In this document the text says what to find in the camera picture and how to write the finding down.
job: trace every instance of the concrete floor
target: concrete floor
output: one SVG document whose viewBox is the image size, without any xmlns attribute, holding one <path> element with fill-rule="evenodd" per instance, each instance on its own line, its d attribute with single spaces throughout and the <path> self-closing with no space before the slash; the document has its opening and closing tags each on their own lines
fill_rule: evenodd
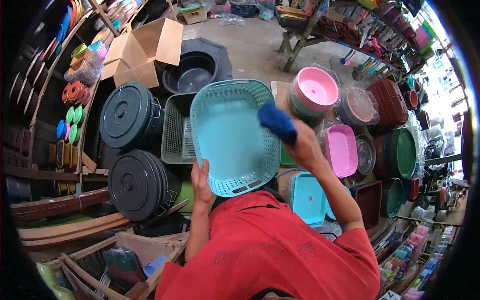
<svg viewBox="0 0 480 300">
<path fill-rule="evenodd" d="M 270 81 L 290 82 L 304 67 L 319 64 L 334 70 L 341 83 L 367 87 L 374 81 L 371 75 L 365 75 L 362 82 L 353 80 L 351 73 L 354 66 L 365 62 L 367 56 L 357 53 L 349 66 L 337 62 L 349 52 L 349 48 L 333 42 L 323 42 L 303 48 L 300 51 L 290 72 L 283 72 L 287 62 L 287 53 L 279 53 L 282 33 L 285 31 L 276 19 L 270 22 L 258 18 L 245 19 L 245 26 L 219 26 L 220 19 L 209 19 L 207 22 L 186 25 L 183 39 L 203 37 L 228 48 L 228 56 L 232 64 L 233 78 L 258 79 L 270 86 Z M 296 38 L 291 40 L 295 46 Z"/>
</svg>

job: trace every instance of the black plastic bucket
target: black plastic bucket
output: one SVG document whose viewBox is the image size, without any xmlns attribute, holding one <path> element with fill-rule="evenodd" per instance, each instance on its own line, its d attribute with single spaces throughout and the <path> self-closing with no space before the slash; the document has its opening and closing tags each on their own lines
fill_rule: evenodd
<svg viewBox="0 0 480 300">
<path fill-rule="evenodd" d="M 141 83 L 131 81 L 108 97 L 100 116 L 100 134 L 112 148 L 133 149 L 161 141 L 164 112 Z"/>
<path fill-rule="evenodd" d="M 124 217 L 142 221 L 170 208 L 181 191 L 181 181 L 153 154 L 132 150 L 108 171 L 108 191 Z"/>
<path fill-rule="evenodd" d="M 201 51 L 187 52 L 180 56 L 178 66 L 165 68 L 162 84 L 172 94 L 193 93 L 214 82 L 217 74 L 215 58 Z"/>
</svg>

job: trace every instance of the person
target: person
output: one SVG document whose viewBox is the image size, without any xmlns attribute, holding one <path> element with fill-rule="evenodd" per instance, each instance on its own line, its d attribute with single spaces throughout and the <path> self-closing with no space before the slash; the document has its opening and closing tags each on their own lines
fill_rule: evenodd
<svg viewBox="0 0 480 300">
<path fill-rule="evenodd" d="M 289 155 L 322 186 L 342 234 L 317 233 L 266 191 L 222 202 L 208 215 L 209 163 L 192 169 L 193 213 L 185 266 L 166 263 L 155 299 L 374 299 L 378 263 L 355 200 L 324 158 L 313 130 L 294 120 Z"/>
</svg>

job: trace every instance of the cardboard box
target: cardboard box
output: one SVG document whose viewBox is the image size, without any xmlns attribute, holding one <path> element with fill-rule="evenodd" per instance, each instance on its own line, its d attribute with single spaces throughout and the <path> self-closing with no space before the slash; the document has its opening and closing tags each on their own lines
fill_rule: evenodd
<svg viewBox="0 0 480 300">
<path fill-rule="evenodd" d="M 116 87 L 128 81 L 159 86 L 165 66 L 180 63 L 182 33 L 182 24 L 161 18 L 114 38 L 101 80 L 113 76 Z"/>
</svg>

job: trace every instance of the hand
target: hand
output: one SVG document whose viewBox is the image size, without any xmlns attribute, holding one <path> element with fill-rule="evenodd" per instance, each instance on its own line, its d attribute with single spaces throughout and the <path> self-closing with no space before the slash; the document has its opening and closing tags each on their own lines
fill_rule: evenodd
<svg viewBox="0 0 480 300">
<path fill-rule="evenodd" d="M 197 159 L 193 162 L 192 186 L 193 186 L 193 205 L 206 205 L 212 203 L 212 190 L 208 186 L 207 178 L 210 163 L 208 160 L 202 160 L 202 168 L 198 167 Z"/>
<path fill-rule="evenodd" d="M 313 129 L 303 121 L 292 119 L 292 122 L 297 130 L 297 141 L 294 146 L 285 145 L 288 155 L 310 173 L 314 173 L 328 162 L 322 154 Z"/>
</svg>

